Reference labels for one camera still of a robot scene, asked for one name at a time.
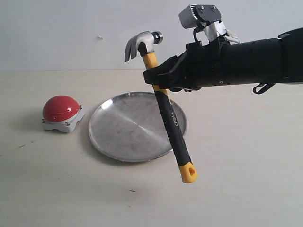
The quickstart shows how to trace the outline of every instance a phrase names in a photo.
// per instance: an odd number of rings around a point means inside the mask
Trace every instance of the round plate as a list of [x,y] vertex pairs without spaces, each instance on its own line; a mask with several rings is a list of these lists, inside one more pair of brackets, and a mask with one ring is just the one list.
[[[187,120],[171,100],[184,135]],[[105,101],[89,121],[89,137],[102,154],[124,162],[145,162],[172,151],[154,93],[131,92]]]

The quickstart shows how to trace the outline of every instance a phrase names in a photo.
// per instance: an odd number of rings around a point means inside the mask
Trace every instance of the claw hammer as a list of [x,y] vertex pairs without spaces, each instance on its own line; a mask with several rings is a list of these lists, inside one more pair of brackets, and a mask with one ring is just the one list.
[[[137,52],[142,56],[146,69],[158,66],[158,61],[154,52],[154,44],[159,44],[163,40],[161,32],[141,32],[132,37],[125,48],[124,62],[129,61],[137,56]],[[198,175],[190,159],[181,129],[173,107],[171,105],[166,89],[160,89],[159,86],[153,85],[153,90],[158,102],[162,120],[173,149],[182,181],[184,183],[194,182]]]

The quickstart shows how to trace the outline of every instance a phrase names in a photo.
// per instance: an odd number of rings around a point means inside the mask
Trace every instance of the beige table surface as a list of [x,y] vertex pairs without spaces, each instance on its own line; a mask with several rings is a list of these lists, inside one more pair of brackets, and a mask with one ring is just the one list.
[[[102,101],[152,92],[142,71],[0,73],[0,227],[303,226],[303,85],[170,92],[199,174],[183,184],[172,153],[123,164],[89,141]],[[70,134],[41,128],[56,95],[86,110]]]

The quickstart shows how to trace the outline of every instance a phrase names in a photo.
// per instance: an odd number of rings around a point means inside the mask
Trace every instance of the hammer handle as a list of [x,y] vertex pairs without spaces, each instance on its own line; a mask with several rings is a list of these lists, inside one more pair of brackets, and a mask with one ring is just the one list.
[[[144,55],[143,62],[146,69],[158,66],[158,61],[154,52]],[[192,183],[197,179],[198,175],[190,159],[177,117],[169,100],[167,90],[159,89],[159,86],[157,85],[153,85],[153,90],[171,147],[179,166],[182,181],[184,183]]]

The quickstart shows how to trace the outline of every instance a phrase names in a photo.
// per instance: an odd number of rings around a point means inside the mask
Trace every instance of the red button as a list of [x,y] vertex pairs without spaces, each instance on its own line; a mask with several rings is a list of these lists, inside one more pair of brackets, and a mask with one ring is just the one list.
[[62,122],[73,117],[80,107],[76,100],[69,96],[55,96],[46,102],[43,118],[49,122]]

